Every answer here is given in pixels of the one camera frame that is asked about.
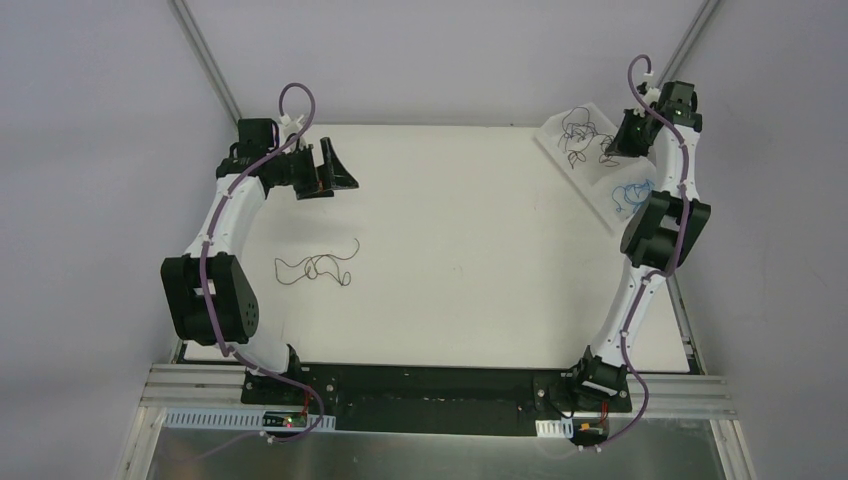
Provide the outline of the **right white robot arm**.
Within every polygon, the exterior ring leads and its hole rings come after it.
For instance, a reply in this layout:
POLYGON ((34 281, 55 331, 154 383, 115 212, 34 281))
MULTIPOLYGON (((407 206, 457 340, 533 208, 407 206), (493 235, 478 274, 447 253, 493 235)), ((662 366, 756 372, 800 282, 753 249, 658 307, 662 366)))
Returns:
POLYGON ((604 152, 652 155, 657 178, 624 230, 620 251, 626 263, 607 318, 566 381, 569 400, 583 410, 628 403, 631 351, 648 306, 682 265, 711 215, 695 185, 703 120, 694 85, 672 81, 656 89, 641 84, 635 92, 638 107, 625 110, 604 152))

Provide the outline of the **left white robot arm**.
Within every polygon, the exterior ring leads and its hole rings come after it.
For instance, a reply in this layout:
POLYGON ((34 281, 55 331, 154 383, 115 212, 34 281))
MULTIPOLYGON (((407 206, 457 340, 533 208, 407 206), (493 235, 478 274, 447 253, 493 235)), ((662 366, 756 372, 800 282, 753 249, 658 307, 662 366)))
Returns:
POLYGON ((332 141, 314 146, 299 132, 304 118, 245 118, 215 171, 216 193, 200 232, 183 254, 163 260, 160 275, 174 329, 182 341, 213 346, 254 370, 272 371, 266 389, 281 404, 297 402, 305 378, 290 368, 293 348, 260 321, 259 301, 240 264, 253 220, 275 187, 299 200, 356 189, 332 141))

